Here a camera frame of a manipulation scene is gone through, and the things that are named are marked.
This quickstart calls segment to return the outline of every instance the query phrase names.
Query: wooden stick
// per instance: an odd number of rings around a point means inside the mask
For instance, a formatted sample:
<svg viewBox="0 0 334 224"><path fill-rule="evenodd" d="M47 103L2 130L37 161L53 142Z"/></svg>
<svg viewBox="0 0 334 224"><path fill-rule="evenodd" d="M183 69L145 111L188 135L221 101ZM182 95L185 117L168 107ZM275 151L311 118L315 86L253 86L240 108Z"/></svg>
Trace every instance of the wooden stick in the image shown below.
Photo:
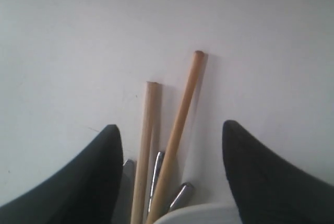
<svg viewBox="0 0 334 224"><path fill-rule="evenodd" d="M193 93L196 88L198 76L204 62L204 56L205 55L202 51L196 51L194 53L193 64L190 69L190 74L183 94L182 102L178 110L176 119L174 121L170 139L168 141L165 157L160 171L160 176L158 179L156 191L153 196L153 201L150 213L147 217L146 224L153 224L157 219L159 219L163 207L166 203L165 193L169 185L169 180L173 170L173 163L176 159L176 153L180 144L181 135L187 118Z"/></svg>
<svg viewBox="0 0 334 224"><path fill-rule="evenodd" d="M158 83L147 82L140 154L137 161L134 197L132 202L131 224L142 224L157 87Z"/></svg>

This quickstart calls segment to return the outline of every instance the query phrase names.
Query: wooden pole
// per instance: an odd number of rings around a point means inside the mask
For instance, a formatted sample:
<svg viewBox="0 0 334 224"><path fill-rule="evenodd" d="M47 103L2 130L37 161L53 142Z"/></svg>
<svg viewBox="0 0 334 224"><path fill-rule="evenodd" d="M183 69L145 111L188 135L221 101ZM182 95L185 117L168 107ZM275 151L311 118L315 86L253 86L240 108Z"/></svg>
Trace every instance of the wooden pole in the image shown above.
<svg viewBox="0 0 334 224"><path fill-rule="evenodd" d="M153 224L160 218L163 207L166 204L165 193L168 191L168 185L172 174L173 164L176 159L176 153L180 144L181 135L189 111L193 93L196 88L198 76L204 62L204 53L196 51L194 53L193 64L190 69L187 85L183 94L182 102L178 110L171 136L168 141L165 157L162 163L157 187L153 196L150 213L148 214L146 224Z"/></svg>
<svg viewBox="0 0 334 224"><path fill-rule="evenodd" d="M158 83L147 82L144 107L144 119L142 123L140 153L137 161L134 197L132 202L131 224L142 224L142 216L145 204L145 191L147 184L148 162L152 129L154 123L154 106L157 96Z"/></svg>

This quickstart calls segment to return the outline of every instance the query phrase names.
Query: white surface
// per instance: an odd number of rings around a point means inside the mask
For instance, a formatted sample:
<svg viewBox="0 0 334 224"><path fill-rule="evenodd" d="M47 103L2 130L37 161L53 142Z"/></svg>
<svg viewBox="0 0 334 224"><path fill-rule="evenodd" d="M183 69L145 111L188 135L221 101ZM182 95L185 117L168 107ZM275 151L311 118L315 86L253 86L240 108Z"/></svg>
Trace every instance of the white surface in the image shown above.
<svg viewBox="0 0 334 224"><path fill-rule="evenodd" d="M334 183L333 19L334 0L0 0L0 204L110 123L136 159L146 80L165 85L163 149L197 49L208 63L179 153L193 204L233 205L227 119Z"/></svg>
<svg viewBox="0 0 334 224"><path fill-rule="evenodd" d="M242 224L236 207L201 204L173 211L154 224Z"/></svg>

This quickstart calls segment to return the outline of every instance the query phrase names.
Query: white object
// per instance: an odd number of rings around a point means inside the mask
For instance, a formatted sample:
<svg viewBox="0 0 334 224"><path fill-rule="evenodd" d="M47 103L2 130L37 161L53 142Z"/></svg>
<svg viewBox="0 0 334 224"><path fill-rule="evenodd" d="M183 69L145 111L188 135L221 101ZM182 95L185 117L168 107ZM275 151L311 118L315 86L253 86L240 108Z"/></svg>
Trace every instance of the white object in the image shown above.
<svg viewBox="0 0 334 224"><path fill-rule="evenodd" d="M173 211L154 224L242 224L236 207L202 204Z"/></svg>

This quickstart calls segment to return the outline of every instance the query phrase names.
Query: silver metal piece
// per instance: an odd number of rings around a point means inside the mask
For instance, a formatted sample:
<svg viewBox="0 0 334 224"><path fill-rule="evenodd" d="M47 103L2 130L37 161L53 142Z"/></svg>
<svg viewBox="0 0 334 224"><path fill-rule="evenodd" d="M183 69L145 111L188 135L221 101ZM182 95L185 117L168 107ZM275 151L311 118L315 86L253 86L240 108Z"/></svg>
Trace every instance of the silver metal piece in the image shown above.
<svg viewBox="0 0 334 224"><path fill-rule="evenodd" d="M148 212L150 212L150 209L151 209L153 195L154 195L154 192L156 190L156 186L157 186L158 178L159 178L159 175L160 175L160 170L161 170L161 167L162 167L162 162L163 162L164 156L165 156L164 152L158 152L157 157L156 157L156 162L154 164L152 183L151 183L150 198L149 198L149 201L148 201Z"/></svg>
<svg viewBox="0 0 334 224"><path fill-rule="evenodd" d="M135 186L135 174L135 162L133 160L126 160L123 164L121 185L111 224L130 224L132 200Z"/></svg>
<svg viewBox="0 0 334 224"><path fill-rule="evenodd" d="M185 207L194 195L194 192L195 187L190 182L183 183L175 195L175 198L168 206L168 212Z"/></svg>

